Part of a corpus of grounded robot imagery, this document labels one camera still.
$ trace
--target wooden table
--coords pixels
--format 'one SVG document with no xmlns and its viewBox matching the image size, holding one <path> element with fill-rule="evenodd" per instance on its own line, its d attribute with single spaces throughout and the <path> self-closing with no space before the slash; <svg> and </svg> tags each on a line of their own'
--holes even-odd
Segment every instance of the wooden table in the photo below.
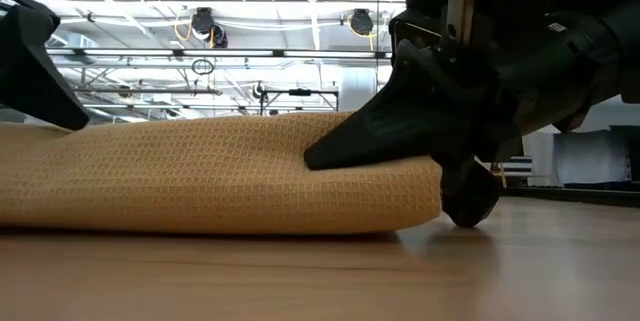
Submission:
<svg viewBox="0 0 640 321">
<path fill-rule="evenodd" d="M 0 320 L 638 320 L 640 210 L 504 198 L 383 235 L 0 233 Z"/>
</svg>

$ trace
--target light wood tabletop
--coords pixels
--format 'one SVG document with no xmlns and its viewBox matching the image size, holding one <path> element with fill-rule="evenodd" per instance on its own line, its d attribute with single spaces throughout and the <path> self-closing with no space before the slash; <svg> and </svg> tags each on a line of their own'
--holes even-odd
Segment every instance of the light wood tabletop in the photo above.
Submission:
<svg viewBox="0 0 640 321">
<path fill-rule="evenodd" d="M 640 210 L 503 198 L 476 229 L 0 231 L 0 320 L 638 320 Z"/>
</svg>

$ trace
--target ceiling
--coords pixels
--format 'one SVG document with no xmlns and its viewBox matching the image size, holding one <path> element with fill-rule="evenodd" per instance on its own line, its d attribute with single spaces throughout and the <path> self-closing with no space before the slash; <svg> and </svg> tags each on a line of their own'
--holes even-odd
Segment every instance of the ceiling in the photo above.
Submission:
<svg viewBox="0 0 640 321">
<path fill-rule="evenodd" d="M 211 7 L 217 23 L 222 25 L 229 39 L 229 49 L 285 49 L 285 50 L 340 50 L 383 51 L 391 50 L 387 32 L 388 21 L 404 9 L 404 0 L 37 0 L 62 19 L 56 37 L 69 40 L 69 35 L 83 35 L 99 48 L 208 48 L 208 45 L 187 34 L 187 23 L 197 7 Z M 346 22 L 356 8 L 369 10 L 377 25 L 377 37 L 355 35 Z M 111 69 L 101 67 L 101 62 L 83 68 L 64 67 L 61 73 L 73 87 L 152 89 L 219 89 L 222 95 L 174 94 L 168 99 L 159 95 L 163 104 L 255 106 L 258 101 L 251 96 L 252 87 L 261 81 L 269 89 L 288 90 L 308 88 L 313 90 L 337 90 L 344 81 L 344 67 L 364 67 L 372 70 L 372 82 L 384 84 L 391 72 L 388 60 L 331 60 L 287 58 L 212 58 L 216 70 L 209 76 L 199 76 L 190 69 L 178 71 L 168 58 L 135 57 L 94 58 L 92 61 L 141 61 L 165 65 L 164 68 Z M 182 63 L 195 58 L 184 58 Z M 56 63 L 64 63 L 62 57 L 54 57 Z M 153 95 L 133 94 L 122 98 L 114 93 L 78 93 L 83 103 L 96 104 L 144 104 L 157 103 Z M 272 107 L 325 107 L 335 106 L 335 100 L 324 100 L 315 95 L 294 97 L 283 95 Z M 144 117 L 140 112 L 116 112 L 104 109 L 103 118 L 112 115 Z M 149 119 L 196 118 L 233 114 L 230 111 L 182 110 L 167 116 L 163 110 L 145 112 Z"/>
</svg>

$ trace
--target yellow towel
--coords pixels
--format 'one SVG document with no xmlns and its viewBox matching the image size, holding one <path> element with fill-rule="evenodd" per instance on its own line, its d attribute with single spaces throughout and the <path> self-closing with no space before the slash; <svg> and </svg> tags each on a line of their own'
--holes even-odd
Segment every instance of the yellow towel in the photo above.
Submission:
<svg viewBox="0 0 640 321">
<path fill-rule="evenodd" d="M 415 157 L 310 171 L 347 113 L 90 126 L 0 123 L 0 224 L 189 233 L 361 233 L 439 214 L 440 167 Z"/>
</svg>

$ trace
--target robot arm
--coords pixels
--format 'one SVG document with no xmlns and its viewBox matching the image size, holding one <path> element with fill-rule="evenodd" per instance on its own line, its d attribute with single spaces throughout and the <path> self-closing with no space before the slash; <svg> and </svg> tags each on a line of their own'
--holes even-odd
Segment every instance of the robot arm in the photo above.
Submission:
<svg viewBox="0 0 640 321">
<path fill-rule="evenodd" d="M 305 152 L 311 169 L 430 155 L 443 210 L 471 227 L 521 137 L 563 132 L 621 94 L 638 102 L 640 0 L 407 0 L 390 23 L 393 73 L 369 103 Z"/>
</svg>

